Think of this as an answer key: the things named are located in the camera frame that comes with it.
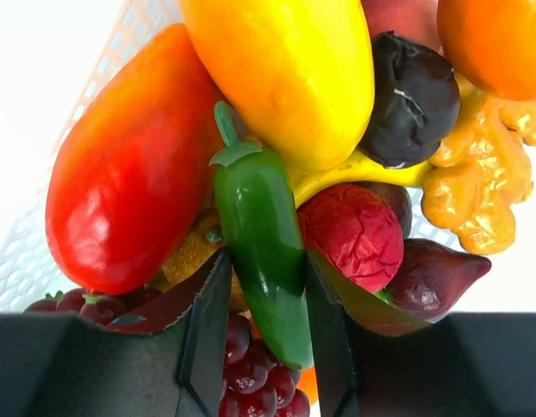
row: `purple fig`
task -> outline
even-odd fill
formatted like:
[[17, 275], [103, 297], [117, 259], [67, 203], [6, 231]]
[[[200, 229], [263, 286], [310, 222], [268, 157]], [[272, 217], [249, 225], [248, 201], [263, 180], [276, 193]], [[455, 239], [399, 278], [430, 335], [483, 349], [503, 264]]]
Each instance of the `purple fig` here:
[[355, 185], [369, 189], [393, 210], [400, 229], [403, 232], [403, 239], [410, 235], [410, 228], [413, 224], [413, 206], [410, 202], [410, 195], [407, 189], [401, 185], [387, 184], [384, 182], [361, 181], [355, 182]]
[[443, 317], [492, 262], [428, 239], [405, 239], [403, 263], [385, 288], [388, 301], [427, 321]]

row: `red grape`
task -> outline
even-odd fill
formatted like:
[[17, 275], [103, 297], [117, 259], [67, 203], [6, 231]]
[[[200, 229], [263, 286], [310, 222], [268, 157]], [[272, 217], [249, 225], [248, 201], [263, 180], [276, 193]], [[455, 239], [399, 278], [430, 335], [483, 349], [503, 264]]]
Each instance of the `red grape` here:
[[267, 383], [254, 394], [238, 395], [239, 417], [274, 417], [277, 410], [277, 393]]
[[219, 415], [308, 416], [308, 397], [296, 389], [301, 372], [280, 363], [262, 339], [252, 337], [250, 322], [230, 313]]
[[223, 366], [228, 367], [242, 359], [247, 353], [248, 345], [252, 339], [252, 325], [246, 317], [240, 314], [230, 314], [227, 327], [227, 340], [225, 342], [225, 361]]
[[239, 417], [239, 402], [233, 391], [228, 389], [219, 405], [219, 417]]
[[75, 288], [67, 291], [57, 303], [57, 311], [74, 311], [78, 313], [83, 305], [86, 304], [86, 300], [83, 297], [85, 294], [86, 290], [84, 288]]
[[223, 400], [223, 397], [225, 396], [226, 392], [227, 392], [227, 380], [225, 379], [225, 377], [223, 377], [223, 381], [222, 381], [222, 400]]
[[268, 370], [263, 361], [246, 355], [225, 370], [228, 385], [238, 394], [252, 394], [268, 380]]
[[57, 300], [55, 298], [44, 298], [42, 300], [34, 301], [32, 304], [30, 304], [24, 312], [29, 311], [56, 311], [57, 308]]
[[262, 339], [254, 339], [248, 348], [247, 354], [253, 354], [254, 356], [261, 358], [264, 363], [264, 367], [270, 372], [277, 366], [277, 359], [269, 351], [266, 342]]
[[284, 367], [277, 367], [268, 375], [268, 382], [274, 386], [277, 393], [277, 408], [284, 408], [294, 397], [293, 377]]
[[291, 403], [275, 412], [275, 417], [308, 417], [310, 415], [310, 401], [300, 389], [294, 392]]
[[79, 315], [94, 323], [107, 326], [117, 317], [127, 313], [125, 305], [114, 297], [100, 295], [96, 302], [86, 302]]
[[291, 378], [293, 378], [294, 385], [297, 386], [299, 384], [299, 381], [301, 380], [301, 371], [297, 371], [296, 369], [287, 369], [287, 372], [291, 375]]

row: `fake fruit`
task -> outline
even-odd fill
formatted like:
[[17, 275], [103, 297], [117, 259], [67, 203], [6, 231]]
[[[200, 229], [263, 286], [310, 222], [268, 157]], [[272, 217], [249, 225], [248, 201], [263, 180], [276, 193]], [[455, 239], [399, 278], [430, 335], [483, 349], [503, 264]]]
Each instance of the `fake fruit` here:
[[198, 56], [252, 132], [300, 172], [351, 155], [374, 104], [359, 0], [180, 0]]
[[83, 305], [86, 304], [86, 300], [83, 297], [85, 294], [86, 290], [84, 288], [73, 288], [67, 291], [57, 302], [56, 311], [78, 313]]
[[360, 150], [386, 168], [428, 159], [460, 109], [453, 67], [437, 52], [393, 32], [372, 41], [375, 102]]
[[[225, 241], [217, 210], [215, 208], [203, 209], [181, 244], [163, 263], [162, 269], [169, 281], [168, 288], [189, 278], [218, 248], [223, 246], [225, 246]], [[235, 271], [233, 271], [231, 281], [230, 308], [238, 312], [248, 310]]]
[[103, 326], [109, 325], [121, 315], [141, 307], [161, 295], [154, 288], [138, 288], [124, 295], [88, 294], [84, 288], [73, 288], [66, 293], [58, 291], [55, 296], [30, 304], [24, 312], [74, 313]]
[[220, 99], [182, 24], [100, 92], [60, 148], [47, 196], [50, 251], [72, 281], [119, 295], [161, 267], [211, 193]]
[[371, 37], [392, 30], [432, 50], [440, 49], [438, 0], [361, 0]]
[[[254, 330], [255, 345], [258, 346], [262, 342], [260, 331], [252, 319], [250, 319], [250, 323], [252, 324], [252, 329]], [[310, 367], [309, 369], [305, 369], [303, 371], [288, 368], [288, 372], [293, 377], [293, 381], [296, 385], [296, 391], [302, 391], [308, 397], [310, 405], [314, 405], [318, 401], [318, 381], [316, 379], [315, 368]]]
[[[262, 339], [252, 339], [252, 331], [252, 324], [245, 317], [229, 314], [219, 415], [308, 415], [288, 414], [294, 410], [309, 412], [308, 397], [295, 387], [296, 371], [278, 362]], [[232, 358], [228, 365], [227, 358]], [[297, 395], [301, 399], [306, 397], [305, 407], [295, 399]]]
[[343, 276], [371, 293], [384, 288], [402, 262], [400, 224], [368, 189], [334, 185], [300, 207], [298, 218], [305, 248], [318, 250]]
[[424, 177], [432, 169], [429, 162], [404, 169], [386, 169], [356, 150], [344, 163], [329, 171], [305, 175], [289, 169], [288, 175], [293, 186], [294, 205], [299, 208], [322, 190], [343, 182], [375, 181], [420, 187]]
[[536, 99], [536, 0], [440, 0], [437, 23], [447, 58], [468, 81]]
[[425, 320], [438, 320], [492, 262], [428, 239], [406, 239], [405, 256], [384, 293], [396, 307]]
[[94, 323], [107, 326], [125, 313], [127, 313], [127, 308], [120, 300], [109, 295], [99, 295], [92, 302], [86, 302], [78, 315]]
[[290, 404], [275, 412], [275, 417], [308, 417], [310, 415], [310, 405], [308, 397], [301, 390], [294, 392]]
[[462, 108], [457, 124], [430, 158], [421, 207], [477, 255], [498, 254], [514, 242], [511, 205], [532, 192], [523, 143], [536, 145], [536, 102], [499, 99], [457, 75]]
[[361, 181], [354, 184], [369, 189], [380, 196], [397, 217], [403, 238], [408, 238], [413, 225], [413, 204], [407, 189], [400, 185], [385, 184], [384, 182]]
[[212, 158], [215, 204], [233, 267], [263, 340], [286, 366], [314, 364], [304, 291], [305, 252], [282, 159], [239, 142], [228, 105], [215, 106], [226, 148]]
[[43, 298], [42, 300], [36, 300], [31, 303], [25, 310], [25, 313], [30, 311], [39, 311], [39, 312], [50, 312], [56, 311], [57, 309], [57, 300], [55, 298]]

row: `white background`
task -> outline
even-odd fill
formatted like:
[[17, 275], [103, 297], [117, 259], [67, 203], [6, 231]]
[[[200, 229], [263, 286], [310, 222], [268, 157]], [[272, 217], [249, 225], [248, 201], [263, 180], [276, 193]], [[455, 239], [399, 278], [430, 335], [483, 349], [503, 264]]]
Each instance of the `white background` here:
[[[0, 245], [109, 38], [123, 0], [0, 2]], [[535, 190], [517, 241], [455, 309], [536, 311]]]

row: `ginger root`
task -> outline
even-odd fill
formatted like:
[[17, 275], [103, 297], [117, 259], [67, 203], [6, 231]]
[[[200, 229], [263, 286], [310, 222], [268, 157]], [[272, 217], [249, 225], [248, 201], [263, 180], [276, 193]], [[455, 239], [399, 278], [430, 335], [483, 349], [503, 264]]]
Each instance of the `ginger root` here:
[[476, 255], [504, 251], [514, 242], [511, 205], [532, 193], [532, 166], [523, 143], [536, 146], [536, 102], [499, 99], [457, 75], [461, 109], [455, 127], [429, 162], [422, 211], [451, 229]]

